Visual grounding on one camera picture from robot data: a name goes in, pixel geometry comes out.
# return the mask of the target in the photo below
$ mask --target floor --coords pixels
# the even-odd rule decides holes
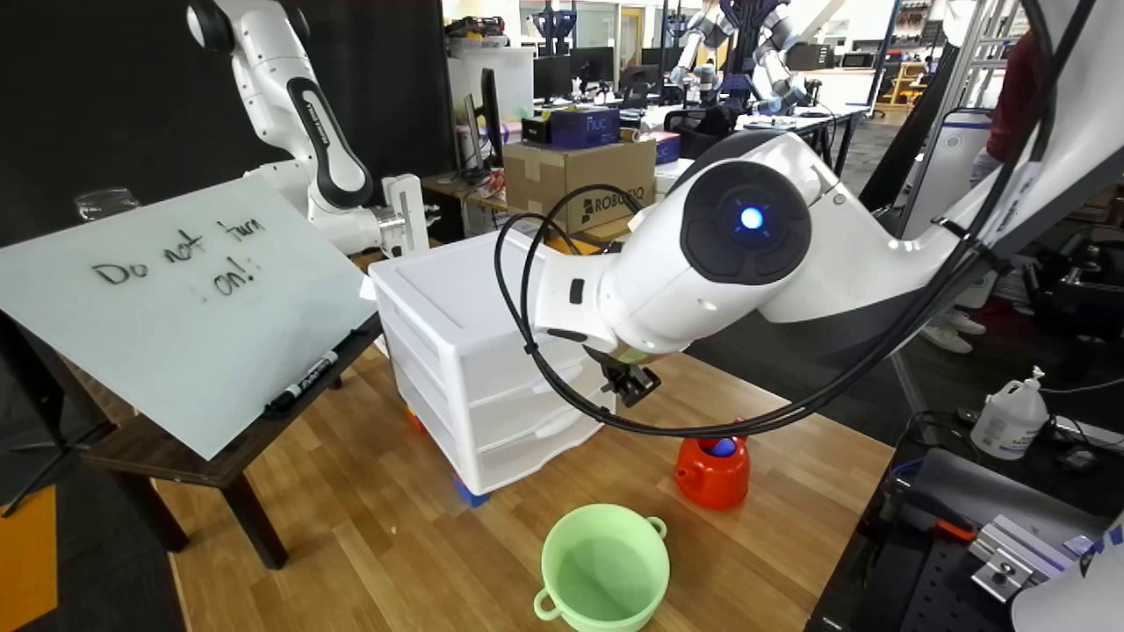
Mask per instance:
[[[877,166],[883,146],[888,144],[888,121],[868,121],[857,131],[851,166],[842,171],[851,189],[859,189],[868,171]],[[1011,372],[1024,372],[1024,329],[996,326],[977,353],[952,358],[924,340],[907,346],[907,360],[919,375],[919,391],[935,416],[947,416],[960,408],[980,408],[982,394],[996,391]],[[802,398],[818,387],[835,364],[818,360],[816,353],[790,353],[781,329],[769,329],[760,320],[746,320],[727,333],[693,346],[694,358],[705,358],[734,375],[746,375],[782,398]],[[859,380],[846,398],[824,408],[833,416],[872,430],[877,439],[899,439],[902,416],[908,414],[899,398],[897,375],[888,364]],[[964,448],[954,430],[941,430],[945,447]],[[7,372],[0,372],[0,439],[17,447],[36,439],[36,416],[28,402],[14,394]],[[31,471],[36,460],[0,457],[0,499]],[[1062,476],[1057,471],[1029,471],[1052,485],[1064,495],[1077,495],[1089,508],[1103,504],[1103,476]],[[169,579],[169,563],[146,536],[146,529],[118,501],[116,488],[93,471],[73,462],[58,476],[58,613],[47,618],[36,628],[180,628],[175,594]]]

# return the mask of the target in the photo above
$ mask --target person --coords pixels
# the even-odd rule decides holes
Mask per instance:
[[[982,183],[993,168],[1017,160],[1017,146],[1032,132],[1039,115],[1039,46],[1024,30],[1008,52],[1008,75],[989,112],[987,144],[972,160],[972,186]],[[954,298],[954,307],[935,316],[919,336],[947,353],[969,353],[964,336],[982,336],[987,326],[977,324],[964,307],[980,307],[993,286],[993,271],[987,271],[972,286]]]

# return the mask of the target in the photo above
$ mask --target table leg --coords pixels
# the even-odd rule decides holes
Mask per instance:
[[[280,570],[288,552],[283,552],[271,517],[260,508],[244,472],[240,472],[232,485],[223,485],[221,499],[232,504],[236,518],[241,522],[248,544],[256,549],[256,558],[268,570]]]
[[[839,153],[835,153],[835,176],[842,176],[851,138],[854,138],[854,118],[842,121],[842,140],[839,140]]]
[[[160,495],[152,488],[146,476],[133,476],[133,472],[110,472],[126,499],[136,504],[136,511],[145,517],[146,529],[169,549],[169,552],[181,552],[186,549],[186,533],[175,522],[175,517],[169,511],[169,504],[160,501]]]

